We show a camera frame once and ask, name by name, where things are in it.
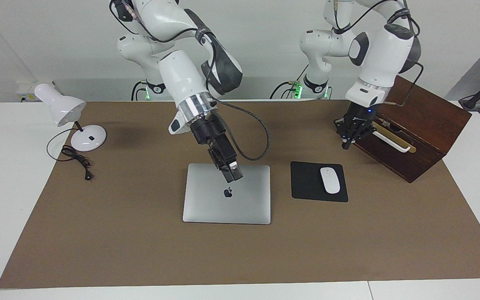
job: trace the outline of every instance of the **green indicator light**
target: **green indicator light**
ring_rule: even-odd
[[[297,88],[295,89],[295,92],[294,92],[294,98],[295,99],[300,99],[301,98],[301,93],[303,93],[303,87],[301,85],[298,85]]]

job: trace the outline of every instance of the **lamp shade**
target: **lamp shade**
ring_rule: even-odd
[[[65,96],[49,84],[38,84],[35,95],[42,102],[49,105],[51,117],[58,127],[66,123],[77,122],[86,102],[76,97]]]

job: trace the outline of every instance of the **brown wooden box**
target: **brown wooden box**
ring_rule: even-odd
[[[402,103],[411,84],[398,76],[386,101]],[[355,145],[411,183],[448,153],[470,117],[469,112],[415,86],[405,106],[382,105],[375,123],[416,152],[399,152],[374,135]]]

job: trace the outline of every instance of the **brown table mat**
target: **brown table mat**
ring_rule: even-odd
[[[55,165],[0,288],[480,278],[480,225],[443,162],[408,184],[342,150],[332,121],[343,101],[239,105],[271,130],[257,162],[271,166],[270,225],[184,223],[188,164],[211,159],[190,133],[169,135],[175,105],[90,102],[80,123],[108,132],[88,154],[95,179],[78,162]],[[260,125],[220,111],[258,155]],[[291,161],[343,165],[349,202],[293,199]]]

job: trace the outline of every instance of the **lamp cord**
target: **lamp cord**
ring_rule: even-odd
[[[58,133],[57,135],[55,135],[54,137],[52,137],[49,142],[47,143],[46,147],[45,147],[45,150],[47,152],[47,155],[49,155],[50,158],[56,160],[56,161],[60,161],[60,162],[67,162],[67,161],[72,161],[72,160],[76,160],[78,161],[82,167],[84,167],[84,170],[85,170],[85,175],[84,175],[84,179],[85,180],[92,180],[92,178],[94,177],[94,175],[88,170],[89,167],[91,167],[91,163],[90,161],[88,161],[88,159],[86,157],[84,157],[83,155],[80,155],[77,150],[75,150],[75,148],[73,148],[72,146],[70,145],[64,145],[62,150],[61,150],[61,153],[65,156],[68,156],[69,159],[66,159],[66,160],[59,160],[57,158],[55,158],[53,155],[51,155],[51,153],[49,153],[49,145],[51,144],[51,142],[53,142],[53,140],[55,138],[57,138],[59,135],[63,134],[63,133],[67,133],[68,131],[72,131],[72,130],[78,130],[76,128],[70,128],[70,129],[67,129],[65,131],[62,131],[60,133]]]

